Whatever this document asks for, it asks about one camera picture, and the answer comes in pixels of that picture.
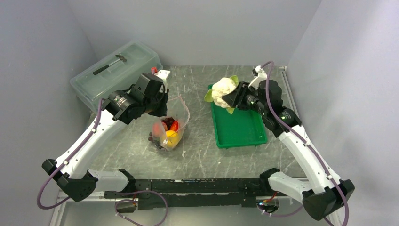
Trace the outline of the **clear zip top bag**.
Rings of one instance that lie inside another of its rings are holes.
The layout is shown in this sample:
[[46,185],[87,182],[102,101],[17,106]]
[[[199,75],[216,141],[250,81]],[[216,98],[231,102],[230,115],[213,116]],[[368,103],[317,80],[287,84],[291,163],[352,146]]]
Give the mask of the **clear zip top bag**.
[[183,139],[190,116],[190,111],[181,95],[169,99],[166,115],[154,121],[148,141],[159,150],[173,150]]

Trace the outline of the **white cauliflower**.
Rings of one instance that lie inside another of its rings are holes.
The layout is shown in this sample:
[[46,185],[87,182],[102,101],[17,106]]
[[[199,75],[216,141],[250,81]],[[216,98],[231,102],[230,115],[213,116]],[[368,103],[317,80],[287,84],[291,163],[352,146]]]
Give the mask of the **white cauliflower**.
[[204,96],[204,101],[214,102],[216,106],[226,109],[229,114],[233,114],[235,108],[230,107],[222,97],[232,93],[237,88],[238,84],[239,79],[236,75],[223,77],[208,90]]

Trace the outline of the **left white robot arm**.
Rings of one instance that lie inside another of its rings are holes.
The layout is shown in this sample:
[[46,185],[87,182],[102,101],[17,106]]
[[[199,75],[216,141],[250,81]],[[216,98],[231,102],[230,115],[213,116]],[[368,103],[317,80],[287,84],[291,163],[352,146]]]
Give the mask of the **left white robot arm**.
[[160,70],[141,74],[130,88],[116,90],[101,99],[92,125],[64,154],[43,162],[42,168],[69,198],[79,202],[93,192],[105,191],[116,191],[124,198],[134,194],[136,181],[126,170],[98,171],[89,167],[131,121],[143,114],[166,115],[170,73]]

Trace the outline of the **orange fruit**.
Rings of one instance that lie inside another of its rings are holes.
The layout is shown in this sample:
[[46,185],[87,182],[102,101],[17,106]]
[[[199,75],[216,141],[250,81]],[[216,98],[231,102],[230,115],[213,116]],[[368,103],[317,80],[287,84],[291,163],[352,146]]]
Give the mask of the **orange fruit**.
[[168,148],[174,148],[180,141],[180,137],[177,132],[168,130],[163,138],[163,145]]

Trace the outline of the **red orange mango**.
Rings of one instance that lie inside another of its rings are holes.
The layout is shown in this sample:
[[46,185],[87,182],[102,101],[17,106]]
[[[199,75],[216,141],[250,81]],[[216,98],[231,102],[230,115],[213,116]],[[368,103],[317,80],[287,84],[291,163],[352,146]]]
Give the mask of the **red orange mango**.
[[177,132],[179,130],[179,123],[178,121],[173,121],[173,123],[171,124],[169,130]]

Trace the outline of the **pink peach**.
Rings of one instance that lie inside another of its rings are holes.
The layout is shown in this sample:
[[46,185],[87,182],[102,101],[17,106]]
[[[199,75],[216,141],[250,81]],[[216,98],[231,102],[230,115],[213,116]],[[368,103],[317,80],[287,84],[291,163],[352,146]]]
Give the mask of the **pink peach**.
[[164,122],[156,122],[152,127],[152,136],[160,137],[164,132],[168,131],[167,125]]

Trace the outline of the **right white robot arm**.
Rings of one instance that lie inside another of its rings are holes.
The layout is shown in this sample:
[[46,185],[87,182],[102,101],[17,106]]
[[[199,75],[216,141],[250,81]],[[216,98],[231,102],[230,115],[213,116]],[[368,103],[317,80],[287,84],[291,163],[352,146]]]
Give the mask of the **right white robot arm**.
[[276,168],[260,175],[259,189],[264,195],[281,192],[302,204],[315,220],[325,219],[331,225],[347,225],[349,214],[340,218],[340,208],[348,210],[348,199],[354,191],[350,180],[343,180],[314,148],[296,113],[283,105],[277,82],[263,80],[257,88],[247,82],[223,78],[213,86],[213,100],[229,113],[235,109],[258,113],[264,125],[292,153],[304,171],[307,182],[287,176]]

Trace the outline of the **dark red grape bunch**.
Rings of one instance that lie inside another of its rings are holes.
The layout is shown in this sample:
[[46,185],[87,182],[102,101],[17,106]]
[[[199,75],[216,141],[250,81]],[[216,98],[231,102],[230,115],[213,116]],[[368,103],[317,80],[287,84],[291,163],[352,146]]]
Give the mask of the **dark red grape bunch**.
[[170,130],[171,126],[175,122],[175,119],[173,117],[166,117],[161,120],[161,122],[165,123],[167,126],[167,130]]

